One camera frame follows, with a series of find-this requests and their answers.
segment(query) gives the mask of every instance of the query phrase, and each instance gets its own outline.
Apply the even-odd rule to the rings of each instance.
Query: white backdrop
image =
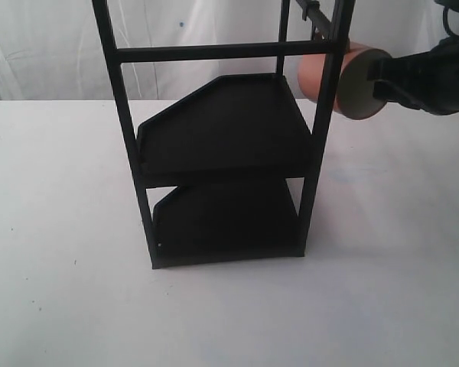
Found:
[[[323,0],[330,16],[333,1]],[[119,47],[275,41],[280,0],[109,0]],[[357,0],[351,37],[395,56],[440,38],[433,0]],[[311,24],[291,3],[289,39]],[[296,96],[298,57],[285,73]],[[273,58],[125,65],[130,99],[178,99],[221,73],[272,71]],[[0,0],[0,99],[111,99],[90,0]]]

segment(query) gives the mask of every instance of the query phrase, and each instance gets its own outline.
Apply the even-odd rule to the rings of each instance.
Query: metal frame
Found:
[[[308,14],[310,0],[298,0],[298,4]],[[311,212],[314,205],[314,197],[317,182],[321,171],[324,148],[327,133],[330,126],[331,113],[334,106],[334,98],[337,92],[340,68],[343,55],[346,51],[348,33],[353,14],[355,0],[336,0],[334,14],[331,22],[330,34],[324,41],[292,41],[286,42],[290,0],[282,0],[282,10],[279,25],[278,42],[260,44],[225,44],[210,46],[189,47],[150,47],[150,48],[117,48],[112,30],[111,18],[106,0],[92,0],[99,36],[102,42],[103,53],[106,58],[107,70],[112,85],[114,100],[116,101],[122,135],[128,154],[132,179],[138,197],[139,209],[142,216],[148,249],[153,268],[159,268],[160,264],[156,256],[156,240],[153,230],[151,211],[148,205],[148,195],[142,179],[142,167],[136,144],[135,131],[129,110],[128,96],[125,91],[122,78],[122,63],[157,62],[174,60],[209,60],[227,58],[248,57],[277,57],[276,73],[282,75],[285,56],[301,54],[327,54],[321,91],[317,101],[316,115],[312,131],[313,146],[312,165],[304,178],[301,204],[299,207],[299,255],[304,255],[306,238],[311,221]]]

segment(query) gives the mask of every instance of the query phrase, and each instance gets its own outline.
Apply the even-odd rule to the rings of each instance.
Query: white table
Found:
[[[459,366],[459,115],[334,115],[305,258],[152,271],[114,103],[0,102],[0,366],[120,365]]]

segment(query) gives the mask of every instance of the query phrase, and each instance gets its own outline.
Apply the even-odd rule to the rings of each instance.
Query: vertical post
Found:
[[[92,3],[102,49],[106,58],[112,92],[114,94],[114,100],[116,101],[117,113],[121,123],[122,137],[124,138],[125,149],[128,154],[129,166],[131,167],[132,180],[135,185],[136,196],[138,197],[139,211],[141,213],[145,236],[148,242],[151,263],[153,268],[157,268],[156,241],[153,233],[151,212],[148,205],[148,195],[146,194],[145,185],[142,179],[141,164],[135,131],[132,126],[128,96],[125,91],[124,79],[122,78],[121,63],[117,60],[116,40],[114,38],[114,31],[112,30],[109,8],[106,0],[92,0]]]
[[[303,256],[304,250],[306,249],[306,238],[308,237],[314,198],[316,196],[321,163],[323,161],[324,149],[327,142],[328,129],[330,127],[331,113],[333,111],[335,94],[337,93],[338,81],[340,79],[340,70],[343,63],[343,56],[347,49],[348,34],[354,5],[355,0],[335,1],[330,39],[337,42],[337,49],[332,54],[326,56],[324,63],[320,94],[318,96],[312,132],[312,163],[308,174],[304,178],[301,204],[299,206],[298,245],[300,248],[298,254]]]
[[[285,42],[288,38],[288,22],[289,22],[289,7],[291,5],[291,0],[282,0],[281,4],[281,22],[278,26],[278,41]],[[275,72],[278,75],[284,73],[284,55],[277,56],[277,66]]]

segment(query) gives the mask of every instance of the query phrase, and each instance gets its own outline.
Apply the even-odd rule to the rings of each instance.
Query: shelf tier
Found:
[[[303,177],[311,133],[276,74],[221,76],[138,129],[147,188]]]
[[[155,206],[154,268],[303,256],[285,179],[179,187]]]

